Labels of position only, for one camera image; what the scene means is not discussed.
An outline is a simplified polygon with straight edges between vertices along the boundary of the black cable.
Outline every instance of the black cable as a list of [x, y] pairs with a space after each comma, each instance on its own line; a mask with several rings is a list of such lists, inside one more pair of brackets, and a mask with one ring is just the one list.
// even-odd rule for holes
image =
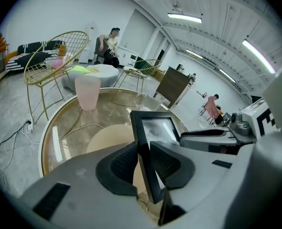
[[9, 138], [7, 138], [6, 140], [2, 141], [2, 142], [0, 143], [0, 146], [1, 146], [2, 143], [5, 143], [5, 142], [8, 141], [9, 139], [11, 139], [13, 135], [15, 135], [16, 133], [18, 133], [18, 132], [25, 126], [25, 124], [29, 124], [29, 125], [30, 125], [30, 124], [31, 124], [31, 121], [28, 120], [27, 122], [25, 122], [24, 125], [23, 125], [18, 131], [14, 132]]

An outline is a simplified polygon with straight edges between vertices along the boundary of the black pants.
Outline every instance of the black pants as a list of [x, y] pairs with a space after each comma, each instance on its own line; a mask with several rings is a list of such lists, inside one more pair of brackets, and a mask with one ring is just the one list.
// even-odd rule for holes
[[104, 64], [113, 65], [113, 67], [117, 68], [120, 64], [118, 58], [112, 57], [110, 54], [111, 49], [108, 49], [104, 52]]

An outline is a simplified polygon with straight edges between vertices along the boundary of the black hair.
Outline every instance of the black hair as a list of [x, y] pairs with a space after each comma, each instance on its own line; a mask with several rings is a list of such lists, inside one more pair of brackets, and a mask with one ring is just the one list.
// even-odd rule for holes
[[111, 32], [113, 32], [113, 31], [120, 31], [120, 30], [121, 30], [120, 28], [114, 27], [114, 28], [111, 29]]

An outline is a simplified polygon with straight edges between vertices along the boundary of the orange sofa armrest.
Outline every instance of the orange sofa armrest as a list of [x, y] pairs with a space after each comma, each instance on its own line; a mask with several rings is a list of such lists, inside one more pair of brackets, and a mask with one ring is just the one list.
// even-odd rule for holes
[[13, 52], [6, 54], [5, 58], [4, 58], [5, 65], [7, 65], [9, 59], [14, 57], [14, 56], [18, 56], [18, 51], [13, 51]]

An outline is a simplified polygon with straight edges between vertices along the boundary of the white corrugated ceiling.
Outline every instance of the white corrugated ceiling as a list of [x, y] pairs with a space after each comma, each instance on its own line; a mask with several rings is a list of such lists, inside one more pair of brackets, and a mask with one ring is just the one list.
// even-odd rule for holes
[[[135, 0], [163, 26], [179, 51], [190, 49], [215, 63], [249, 94], [261, 93], [273, 75], [243, 45], [252, 43], [278, 71], [282, 67], [282, 22], [266, 0]], [[172, 19], [167, 13], [202, 18]]]

